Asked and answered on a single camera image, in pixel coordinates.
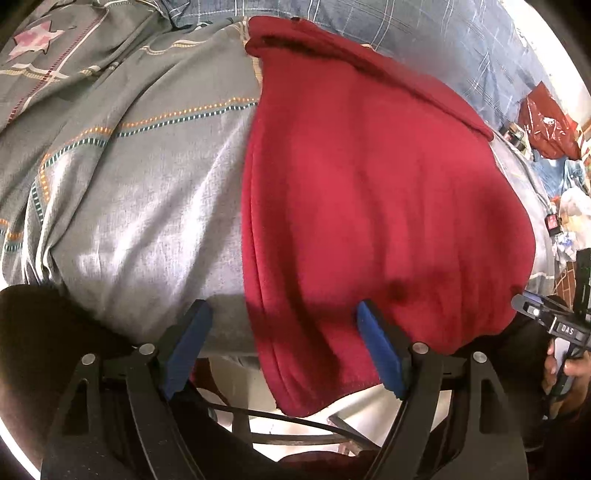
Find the person's right hand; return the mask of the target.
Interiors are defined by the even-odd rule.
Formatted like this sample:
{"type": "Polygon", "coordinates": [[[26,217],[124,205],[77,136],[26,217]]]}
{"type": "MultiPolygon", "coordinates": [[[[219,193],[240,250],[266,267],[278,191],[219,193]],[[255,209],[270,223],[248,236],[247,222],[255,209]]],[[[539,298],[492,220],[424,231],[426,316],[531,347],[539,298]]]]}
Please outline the person's right hand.
{"type": "MultiPolygon", "coordinates": [[[[544,363],[544,378],[542,388],[549,395],[556,384],[559,367],[555,358],[555,340],[549,343],[547,356],[544,363]]],[[[560,415],[571,414],[581,408],[585,403],[590,386],[590,353],[585,352],[579,359],[565,360],[563,373],[572,380],[572,386],[563,400],[551,400],[549,406],[549,418],[554,419],[560,415]]]]}

